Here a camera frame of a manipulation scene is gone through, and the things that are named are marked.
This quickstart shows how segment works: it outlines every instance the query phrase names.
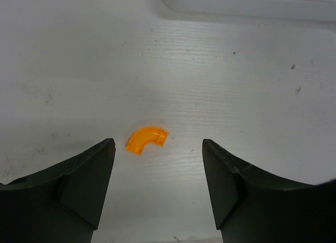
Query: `curved orange part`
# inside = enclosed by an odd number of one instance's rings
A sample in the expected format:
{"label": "curved orange part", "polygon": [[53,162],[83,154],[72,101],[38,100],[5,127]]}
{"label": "curved orange part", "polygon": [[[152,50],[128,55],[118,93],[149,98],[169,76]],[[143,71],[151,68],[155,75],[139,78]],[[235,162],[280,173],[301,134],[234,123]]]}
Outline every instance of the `curved orange part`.
{"label": "curved orange part", "polygon": [[137,155],[142,155],[142,152],[148,143],[155,143],[156,145],[163,146],[168,135],[168,131],[158,128],[157,126],[147,126],[133,134],[127,145],[127,150]]}

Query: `white tabletop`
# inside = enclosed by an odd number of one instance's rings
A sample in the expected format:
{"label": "white tabletop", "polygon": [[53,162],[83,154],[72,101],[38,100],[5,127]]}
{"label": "white tabletop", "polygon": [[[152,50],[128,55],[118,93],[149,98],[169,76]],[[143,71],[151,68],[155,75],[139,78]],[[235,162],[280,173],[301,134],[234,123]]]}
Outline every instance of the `white tabletop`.
{"label": "white tabletop", "polygon": [[[218,239],[202,139],[289,179],[336,177],[335,31],[162,0],[0,0],[0,182],[114,138],[93,243]],[[127,152],[144,125],[165,146]]]}

